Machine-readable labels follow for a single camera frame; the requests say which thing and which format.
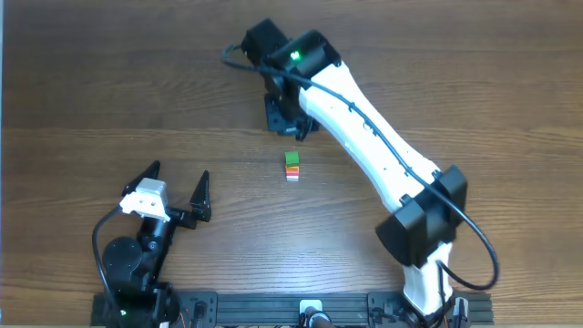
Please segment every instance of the stack of blocks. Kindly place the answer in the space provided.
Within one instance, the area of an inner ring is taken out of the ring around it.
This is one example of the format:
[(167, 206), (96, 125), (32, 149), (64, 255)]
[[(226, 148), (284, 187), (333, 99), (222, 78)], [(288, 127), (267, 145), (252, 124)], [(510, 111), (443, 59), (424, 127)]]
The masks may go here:
[(300, 155), (297, 151), (285, 153), (285, 177), (288, 181), (297, 181), (300, 178)]

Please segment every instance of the wood grain surface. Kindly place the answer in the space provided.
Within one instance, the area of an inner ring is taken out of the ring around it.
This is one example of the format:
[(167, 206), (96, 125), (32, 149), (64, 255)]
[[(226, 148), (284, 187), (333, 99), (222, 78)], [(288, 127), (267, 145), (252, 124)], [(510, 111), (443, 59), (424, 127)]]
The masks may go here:
[[(267, 132), (261, 78), (220, 63), (267, 16), (288, 36), (322, 31), (412, 146), (466, 174), (501, 263), (497, 323), (583, 323), (577, 0), (6, 0), (3, 323), (88, 324), (103, 288), (91, 231), (154, 159), (177, 206), (211, 173), (211, 222), (179, 231), (165, 264), (176, 287), (402, 288), (358, 166), (326, 131)], [(139, 224), (114, 218), (101, 247)], [(486, 251), (458, 231), (452, 267), (485, 282)]]

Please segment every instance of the wooden tabletop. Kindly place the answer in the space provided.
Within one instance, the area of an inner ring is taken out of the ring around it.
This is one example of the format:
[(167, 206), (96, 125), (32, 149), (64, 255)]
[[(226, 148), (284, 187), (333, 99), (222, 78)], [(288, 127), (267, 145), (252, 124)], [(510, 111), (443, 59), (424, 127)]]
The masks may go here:
[[(261, 77), (220, 63), (265, 17), (320, 30), (413, 147), (466, 174), (501, 263), (497, 323), (583, 323), (583, 3), (568, 0), (7, 0), (4, 323), (88, 324), (91, 232), (154, 159), (184, 208), (210, 171), (212, 220), (180, 230), (165, 264), (177, 288), (402, 289), (374, 234), (389, 213), (355, 162), (326, 131), (268, 132)], [(140, 222), (114, 218), (101, 247)], [(466, 226), (452, 257), (489, 279)]]

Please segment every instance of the green block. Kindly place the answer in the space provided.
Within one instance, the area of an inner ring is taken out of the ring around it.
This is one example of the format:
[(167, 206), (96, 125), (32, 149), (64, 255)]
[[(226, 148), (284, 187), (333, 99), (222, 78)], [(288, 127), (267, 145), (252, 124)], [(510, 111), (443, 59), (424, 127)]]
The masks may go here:
[(300, 154), (297, 151), (288, 151), (285, 153), (286, 166), (300, 166)]

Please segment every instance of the green light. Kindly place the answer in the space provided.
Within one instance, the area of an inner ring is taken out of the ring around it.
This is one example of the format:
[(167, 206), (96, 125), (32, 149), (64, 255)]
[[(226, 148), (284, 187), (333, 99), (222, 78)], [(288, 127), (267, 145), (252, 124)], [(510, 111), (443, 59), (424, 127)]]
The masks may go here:
[(302, 56), (300, 56), (299, 51), (294, 51), (290, 54), (291, 60), (300, 60)]

